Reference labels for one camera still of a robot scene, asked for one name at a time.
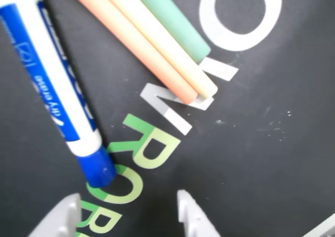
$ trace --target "green letter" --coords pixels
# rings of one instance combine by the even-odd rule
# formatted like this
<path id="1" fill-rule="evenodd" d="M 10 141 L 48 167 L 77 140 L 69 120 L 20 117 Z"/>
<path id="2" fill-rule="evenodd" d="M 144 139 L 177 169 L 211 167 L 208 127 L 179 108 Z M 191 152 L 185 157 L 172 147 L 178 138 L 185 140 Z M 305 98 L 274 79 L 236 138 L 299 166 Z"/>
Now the green letter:
<path id="1" fill-rule="evenodd" d="M 115 196 L 108 194 L 102 191 L 99 188 L 92 188 L 89 184 L 87 184 L 88 191 L 97 199 L 100 199 L 104 202 L 112 203 L 112 204 L 127 204 L 140 196 L 143 190 L 143 181 L 140 175 L 138 175 L 134 170 L 129 167 L 123 165 L 115 165 L 117 174 L 122 175 L 123 177 L 129 179 L 132 183 L 132 191 L 125 196 Z"/>
<path id="2" fill-rule="evenodd" d="M 86 209 L 88 211 L 91 211 L 92 213 L 86 221 L 83 221 L 83 222 L 79 223 L 77 225 L 77 227 L 78 228 L 83 228 L 83 227 L 89 225 L 90 229 L 95 233 L 107 233 L 107 232 L 109 232 L 115 226 L 115 224 L 120 220 L 120 218 L 122 217 L 122 215 L 117 213 L 117 212 L 108 210 L 108 209 L 103 208 L 103 207 L 99 207 L 95 204 L 91 204 L 91 203 L 83 201 L 83 200 L 82 200 L 82 208 Z M 100 227 L 95 223 L 100 215 L 103 215 L 103 216 L 106 216 L 106 217 L 110 218 L 110 220 L 107 222 L 107 224 L 104 225 L 103 227 Z"/>
<path id="3" fill-rule="evenodd" d="M 142 168 L 154 169 L 161 166 L 180 143 L 179 139 L 135 117 L 132 114 L 128 114 L 124 124 L 141 132 L 143 134 L 142 138 L 139 141 L 111 143 L 109 144 L 108 150 L 113 153 L 132 151 L 134 162 Z M 163 151 L 154 160 L 150 160 L 144 156 L 144 150 L 152 139 L 165 144 Z"/>
<path id="4" fill-rule="evenodd" d="M 75 237 L 89 237 L 89 236 L 83 233 L 76 232 Z"/>

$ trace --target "green chalk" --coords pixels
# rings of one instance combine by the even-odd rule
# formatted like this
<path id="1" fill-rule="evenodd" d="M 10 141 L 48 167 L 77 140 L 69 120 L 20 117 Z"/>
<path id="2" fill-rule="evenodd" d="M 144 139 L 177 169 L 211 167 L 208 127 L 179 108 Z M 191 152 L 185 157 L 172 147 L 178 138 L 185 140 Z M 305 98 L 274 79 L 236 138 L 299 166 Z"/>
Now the green chalk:
<path id="1" fill-rule="evenodd" d="M 141 0 L 197 63 L 210 53 L 210 46 L 172 0 Z"/>

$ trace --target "gray plastic part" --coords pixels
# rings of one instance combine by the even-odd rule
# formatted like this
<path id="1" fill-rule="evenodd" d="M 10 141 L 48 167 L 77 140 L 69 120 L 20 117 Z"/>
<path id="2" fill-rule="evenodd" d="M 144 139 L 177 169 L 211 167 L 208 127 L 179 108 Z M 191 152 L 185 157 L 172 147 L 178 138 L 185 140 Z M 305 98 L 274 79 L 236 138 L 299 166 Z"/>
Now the gray plastic part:
<path id="1" fill-rule="evenodd" d="M 75 237 L 81 218 L 80 195 L 67 196 L 44 217 L 29 237 Z"/>
<path id="2" fill-rule="evenodd" d="M 323 223 L 315 227 L 303 237 L 334 237 L 335 236 L 335 214 Z"/>
<path id="3" fill-rule="evenodd" d="M 186 237 L 220 237 L 201 207 L 185 190 L 177 193 L 179 222 L 184 223 Z"/>

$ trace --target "blue marker cap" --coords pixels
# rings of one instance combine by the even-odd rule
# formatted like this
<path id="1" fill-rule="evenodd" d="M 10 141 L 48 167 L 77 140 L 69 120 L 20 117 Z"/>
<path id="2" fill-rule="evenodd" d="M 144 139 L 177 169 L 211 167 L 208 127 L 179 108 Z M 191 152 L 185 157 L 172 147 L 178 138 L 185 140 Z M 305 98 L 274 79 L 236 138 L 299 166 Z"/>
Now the blue marker cap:
<path id="1" fill-rule="evenodd" d="M 90 156 L 77 159 L 91 187 L 106 187 L 116 176 L 115 167 L 103 146 Z"/>

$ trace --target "chalk stick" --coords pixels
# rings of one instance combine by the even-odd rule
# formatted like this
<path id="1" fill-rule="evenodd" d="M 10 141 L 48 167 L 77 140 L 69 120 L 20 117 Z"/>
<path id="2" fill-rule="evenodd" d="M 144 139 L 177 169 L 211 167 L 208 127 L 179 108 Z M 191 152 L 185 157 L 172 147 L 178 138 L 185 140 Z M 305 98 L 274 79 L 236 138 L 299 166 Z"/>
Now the chalk stick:
<path id="1" fill-rule="evenodd" d="M 210 46 L 172 0 L 141 1 L 196 63 L 208 56 Z"/>
<path id="2" fill-rule="evenodd" d="M 197 92 L 109 0 L 79 0 L 184 103 Z"/>
<path id="3" fill-rule="evenodd" d="M 205 98 L 212 97 L 217 92 L 217 86 L 183 50 L 141 0 L 110 1 L 155 46 L 195 91 Z"/>

